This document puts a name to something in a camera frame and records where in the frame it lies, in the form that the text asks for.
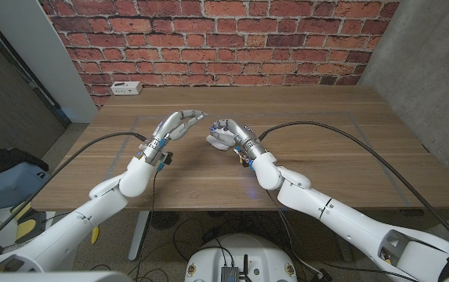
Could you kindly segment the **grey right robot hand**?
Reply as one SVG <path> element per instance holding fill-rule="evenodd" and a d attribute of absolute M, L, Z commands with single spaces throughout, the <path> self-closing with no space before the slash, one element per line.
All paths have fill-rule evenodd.
<path fill-rule="evenodd" d="M 237 147 L 252 160 L 266 153 L 256 134 L 247 125 L 232 119 L 215 121 L 206 141 L 218 150 Z"/>

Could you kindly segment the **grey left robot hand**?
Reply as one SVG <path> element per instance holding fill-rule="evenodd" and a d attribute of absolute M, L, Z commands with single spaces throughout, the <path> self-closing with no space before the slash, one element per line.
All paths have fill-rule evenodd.
<path fill-rule="evenodd" d="M 207 116 L 208 113 L 200 110 L 181 110 L 167 116 L 158 124 L 150 139 L 139 147 L 138 158 L 152 166 L 162 162 L 167 155 L 164 147 L 168 142 L 181 139 L 190 127 Z"/>

